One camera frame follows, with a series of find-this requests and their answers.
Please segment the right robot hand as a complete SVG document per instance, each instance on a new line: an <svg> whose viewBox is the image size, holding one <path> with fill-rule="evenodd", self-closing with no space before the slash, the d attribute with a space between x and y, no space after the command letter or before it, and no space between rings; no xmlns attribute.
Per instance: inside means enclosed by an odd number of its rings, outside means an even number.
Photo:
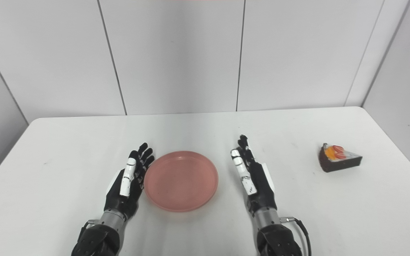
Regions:
<svg viewBox="0 0 410 256"><path fill-rule="evenodd" d="M231 158L246 192L246 207L254 215L259 210L278 209L275 195L263 165L255 160L248 138L241 135L238 147L231 150Z"/></svg>

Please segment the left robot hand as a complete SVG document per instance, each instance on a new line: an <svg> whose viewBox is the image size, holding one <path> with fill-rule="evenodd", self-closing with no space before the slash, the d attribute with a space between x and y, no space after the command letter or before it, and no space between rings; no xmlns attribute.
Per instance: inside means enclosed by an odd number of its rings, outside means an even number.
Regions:
<svg viewBox="0 0 410 256"><path fill-rule="evenodd" d="M117 211L124 221L135 215L147 170L154 160L153 149L146 142L130 152L126 167L119 171L106 195L104 211Z"/></svg>

